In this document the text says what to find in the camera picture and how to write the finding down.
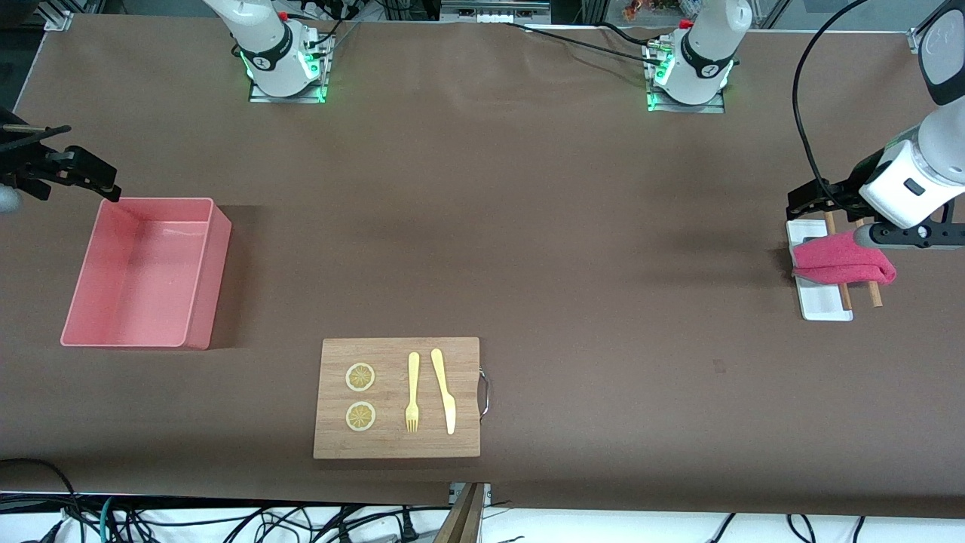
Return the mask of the pink cloth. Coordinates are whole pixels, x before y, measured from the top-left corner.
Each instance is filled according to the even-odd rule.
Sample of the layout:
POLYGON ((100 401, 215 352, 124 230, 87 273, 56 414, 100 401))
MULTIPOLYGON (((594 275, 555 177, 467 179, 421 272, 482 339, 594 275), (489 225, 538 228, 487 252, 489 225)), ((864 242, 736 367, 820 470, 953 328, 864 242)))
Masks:
POLYGON ((889 285, 896 269, 881 250, 858 245, 852 233, 814 238, 792 250, 793 274, 818 284, 875 282, 889 285))

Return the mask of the white tray rack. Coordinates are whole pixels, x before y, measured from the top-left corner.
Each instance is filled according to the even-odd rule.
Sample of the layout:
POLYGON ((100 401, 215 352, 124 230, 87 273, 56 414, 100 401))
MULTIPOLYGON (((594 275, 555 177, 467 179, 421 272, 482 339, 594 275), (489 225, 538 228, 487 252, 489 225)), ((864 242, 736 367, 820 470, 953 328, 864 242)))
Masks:
MULTIPOLYGON (((792 267, 798 264, 795 255, 799 245, 809 243, 814 238, 829 234, 826 223, 816 219, 796 219, 786 221, 787 244, 792 258, 792 267)), ((795 288, 798 293, 801 316, 807 322, 851 322, 853 312, 845 308, 838 286, 825 285, 800 278, 793 272, 795 288)))

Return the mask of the pink plastic bin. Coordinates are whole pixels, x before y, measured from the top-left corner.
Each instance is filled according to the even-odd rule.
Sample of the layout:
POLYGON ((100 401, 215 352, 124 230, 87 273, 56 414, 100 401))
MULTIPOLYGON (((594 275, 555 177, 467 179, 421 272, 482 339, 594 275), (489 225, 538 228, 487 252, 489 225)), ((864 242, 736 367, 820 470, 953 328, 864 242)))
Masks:
POLYGON ((231 230, 209 198, 101 203, 61 345, 206 350, 231 230))

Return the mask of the grey power strip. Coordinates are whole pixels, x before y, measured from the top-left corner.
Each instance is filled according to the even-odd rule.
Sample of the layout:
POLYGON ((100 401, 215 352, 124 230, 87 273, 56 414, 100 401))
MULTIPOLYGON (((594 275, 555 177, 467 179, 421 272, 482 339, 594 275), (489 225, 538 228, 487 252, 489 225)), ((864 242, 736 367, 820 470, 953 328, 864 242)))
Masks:
POLYGON ((551 24, 550 0, 439 0, 440 22, 551 24))

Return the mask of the yellow plastic fork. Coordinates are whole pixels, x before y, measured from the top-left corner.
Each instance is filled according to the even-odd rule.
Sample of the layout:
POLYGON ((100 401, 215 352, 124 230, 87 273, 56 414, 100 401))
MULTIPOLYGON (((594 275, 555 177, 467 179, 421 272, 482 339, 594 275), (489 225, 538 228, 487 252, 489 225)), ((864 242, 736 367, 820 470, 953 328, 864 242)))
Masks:
POLYGON ((420 354, 416 353, 416 351, 408 354, 408 403, 406 405, 406 412, 404 413, 408 433, 416 433, 419 429, 418 389, 420 364, 420 354))

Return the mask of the yellow plastic knife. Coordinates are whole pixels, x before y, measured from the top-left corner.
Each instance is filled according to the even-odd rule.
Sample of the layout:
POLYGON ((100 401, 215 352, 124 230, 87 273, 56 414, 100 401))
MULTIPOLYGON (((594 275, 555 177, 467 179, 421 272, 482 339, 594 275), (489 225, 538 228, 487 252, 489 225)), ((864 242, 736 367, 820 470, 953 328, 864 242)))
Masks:
POLYGON ((454 435, 456 427, 456 405, 454 396, 449 392, 443 351, 441 351, 440 348, 432 348, 430 357, 433 370, 435 375, 437 375, 437 384, 439 385, 443 402, 446 432, 448 435, 454 435))

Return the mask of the wooden cutting board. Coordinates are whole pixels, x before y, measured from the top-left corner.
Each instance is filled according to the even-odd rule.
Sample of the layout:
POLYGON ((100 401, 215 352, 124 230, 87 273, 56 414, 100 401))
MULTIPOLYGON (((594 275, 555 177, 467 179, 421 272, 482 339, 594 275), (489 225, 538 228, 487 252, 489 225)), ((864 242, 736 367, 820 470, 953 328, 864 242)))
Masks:
POLYGON ((480 340, 475 337, 328 338, 320 357, 313 455, 316 459, 475 458, 480 454, 480 340), (456 427, 447 434, 432 348, 443 351, 449 392, 455 398, 456 427), (419 429, 406 430, 408 354, 420 354, 419 429), (345 372, 356 362, 375 368, 368 391, 351 391, 345 372), (366 401, 377 419, 368 431, 345 424, 347 408, 366 401))

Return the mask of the brown wooden plank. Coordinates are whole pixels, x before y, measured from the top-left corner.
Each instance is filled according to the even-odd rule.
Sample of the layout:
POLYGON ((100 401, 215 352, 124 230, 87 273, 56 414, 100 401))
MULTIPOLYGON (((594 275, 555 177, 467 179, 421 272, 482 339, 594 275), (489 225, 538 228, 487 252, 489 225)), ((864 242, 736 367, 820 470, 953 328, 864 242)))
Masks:
POLYGON ((469 483, 461 497, 449 509, 443 525, 432 543, 479 543, 483 516, 483 489, 469 483))

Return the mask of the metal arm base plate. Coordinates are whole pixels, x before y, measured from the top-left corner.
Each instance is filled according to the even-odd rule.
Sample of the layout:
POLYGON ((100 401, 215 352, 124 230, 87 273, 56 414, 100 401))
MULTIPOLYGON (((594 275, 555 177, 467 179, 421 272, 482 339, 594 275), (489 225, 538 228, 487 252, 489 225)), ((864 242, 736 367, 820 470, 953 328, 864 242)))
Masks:
POLYGON ((647 110, 692 114, 721 114, 726 111, 724 86, 734 62, 724 68, 709 64, 695 68, 679 58, 675 42, 651 40, 641 47, 642 57, 655 60, 644 68, 647 80, 647 110))
POLYGON ((286 97, 275 97, 268 95, 263 89, 256 85, 252 79, 250 69, 246 69, 250 84, 248 90, 248 100, 251 103, 297 103, 297 104, 321 104, 326 103, 330 72, 333 61, 335 39, 331 35, 325 35, 320 39, 320 44, 314 45, 300 59, 304 69, 307 69, 311 79, 306 81, 306 86, 298 93, 286 97))

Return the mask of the metal table bracket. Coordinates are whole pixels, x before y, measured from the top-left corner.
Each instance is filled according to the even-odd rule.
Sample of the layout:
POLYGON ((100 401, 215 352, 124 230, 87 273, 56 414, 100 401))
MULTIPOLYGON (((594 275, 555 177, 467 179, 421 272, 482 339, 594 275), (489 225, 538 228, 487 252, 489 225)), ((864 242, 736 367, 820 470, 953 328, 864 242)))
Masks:
MULTIPOLYGON (((463 491, 468 488, 469 483, 465 482, 452 482, 449 484, 449 494, 448 503, 453 506, 461 497, 463 491)), ((480 483, 479 487, 482 488, 482 506, 483 508, 490 508, 492 506, 492 485, 489 483, 480 483)))

